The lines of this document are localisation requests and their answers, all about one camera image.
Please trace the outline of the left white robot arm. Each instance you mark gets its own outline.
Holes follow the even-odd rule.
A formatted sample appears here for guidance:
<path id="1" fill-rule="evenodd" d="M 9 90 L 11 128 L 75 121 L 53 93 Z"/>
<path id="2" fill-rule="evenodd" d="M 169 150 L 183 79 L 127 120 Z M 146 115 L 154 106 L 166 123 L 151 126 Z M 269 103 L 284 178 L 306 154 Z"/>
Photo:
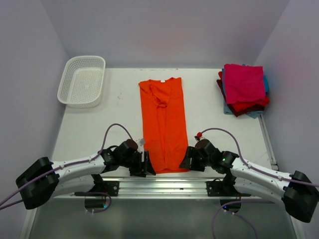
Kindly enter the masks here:
<path id="1" fill-rule="evenodd" d="M 87 158 L 60 162 L 40 158 L 15 182 L 27 210 L 66 194 L 111 199 L 119 185 L 104 181 L 102 174 L 119 167 L 128 168 L 130 176 L 156 175 L 148 151 L 139 151 L 138 144 L 127 139 Z"/>

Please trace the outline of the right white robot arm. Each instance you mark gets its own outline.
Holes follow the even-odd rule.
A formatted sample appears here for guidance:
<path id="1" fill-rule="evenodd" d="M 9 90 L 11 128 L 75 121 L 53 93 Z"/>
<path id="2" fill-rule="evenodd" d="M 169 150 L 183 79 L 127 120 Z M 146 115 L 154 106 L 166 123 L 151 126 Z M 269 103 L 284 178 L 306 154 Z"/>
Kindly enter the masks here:
<path id="1" fill-rule="evenodd" d="M 267 169 L 230 151 L 220 151 L 203 139 L 186 150 L 180 168 L 203 172 L 210 167 L 222 180 L 207 181 L 208 196 L 256 196 L 283 205 L 295 219 L 309 223 L 319 202 L 319 191 L 302 172 L 293 174 Z"/>

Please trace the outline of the orange t shirt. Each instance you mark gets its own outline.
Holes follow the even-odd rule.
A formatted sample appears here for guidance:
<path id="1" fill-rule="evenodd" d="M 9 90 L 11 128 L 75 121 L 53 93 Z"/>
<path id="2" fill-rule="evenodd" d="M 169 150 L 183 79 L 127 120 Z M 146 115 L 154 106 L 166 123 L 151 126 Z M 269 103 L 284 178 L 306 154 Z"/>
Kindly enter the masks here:
<path id="1" fill-rule="evenodd" d="M 187 172 L 180 168 L 188 147 L 182 78 L 142 81 L 139 88 L 144 150 L 153 169 L 157 174 Z"/>

